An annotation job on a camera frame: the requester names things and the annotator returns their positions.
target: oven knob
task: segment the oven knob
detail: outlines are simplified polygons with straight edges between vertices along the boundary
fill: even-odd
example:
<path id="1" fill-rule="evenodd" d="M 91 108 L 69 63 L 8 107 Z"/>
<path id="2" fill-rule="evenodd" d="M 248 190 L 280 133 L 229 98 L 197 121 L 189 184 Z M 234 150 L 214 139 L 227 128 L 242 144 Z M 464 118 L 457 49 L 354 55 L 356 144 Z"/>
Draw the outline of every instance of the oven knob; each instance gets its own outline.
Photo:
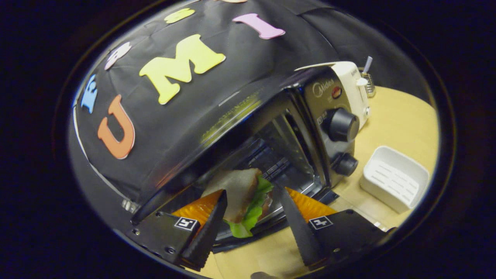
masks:
<path id="1" fill-rule="evenodd" d="M 331 114 L 327 130 L 329 138 L 333 141 L 353 141 L 360 127 L 358 117 L 343 108 L 334 110 Z"/>
<path id="2" fill-rule="evenodd" d="M 350 176 L 357 166 L 358 161 L 349 153 L 345 153 L 333 169 L 337 174 Z"/>

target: table surface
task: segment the table surface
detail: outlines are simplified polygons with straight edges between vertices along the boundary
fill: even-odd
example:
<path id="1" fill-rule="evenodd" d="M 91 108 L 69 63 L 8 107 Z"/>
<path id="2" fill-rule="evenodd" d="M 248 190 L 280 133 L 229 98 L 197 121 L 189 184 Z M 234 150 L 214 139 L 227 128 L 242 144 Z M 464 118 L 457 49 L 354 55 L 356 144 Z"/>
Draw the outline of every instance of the table surface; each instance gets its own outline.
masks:
<path id="1" fill-rule="evenodd" d="M 333 189 L 340 197 L 329 206 L 337 211 L 354 209 L 387 230 L 399 226 L 412 210 L 398 214 L 365 192 L 359 184 L 365 164 L 377 147 L 386 145 L 423 165 L 432 176 L 437 161 L 439 127 L 434 108 L 421 99 L 385 87 L 377 86 L 376 90 L 376 95 L 369 99 L 371 116 L 355 139 L 354 157 L 359 165 Z M 201 272 L 192 272 L 215 279 L 249 279 L 256 272 L 293 278 L 308 273 L 308 269 L 287 227 L 240 248 L 210 253 Z"/>

